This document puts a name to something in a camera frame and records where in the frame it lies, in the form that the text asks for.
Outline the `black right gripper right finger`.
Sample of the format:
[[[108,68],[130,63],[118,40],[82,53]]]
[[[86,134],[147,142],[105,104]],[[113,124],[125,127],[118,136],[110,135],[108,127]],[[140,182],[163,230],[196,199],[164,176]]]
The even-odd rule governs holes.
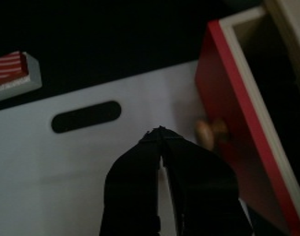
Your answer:
[[[212,151],[159,128],[177,236],[252,236],[236,174]]]

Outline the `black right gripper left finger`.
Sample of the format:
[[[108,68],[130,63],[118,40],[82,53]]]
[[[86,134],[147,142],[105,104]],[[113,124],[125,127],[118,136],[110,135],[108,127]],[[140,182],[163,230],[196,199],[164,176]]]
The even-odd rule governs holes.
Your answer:
[[[118,157],[104,186],[100,236],[160,236],[160,129],[148,132]]]

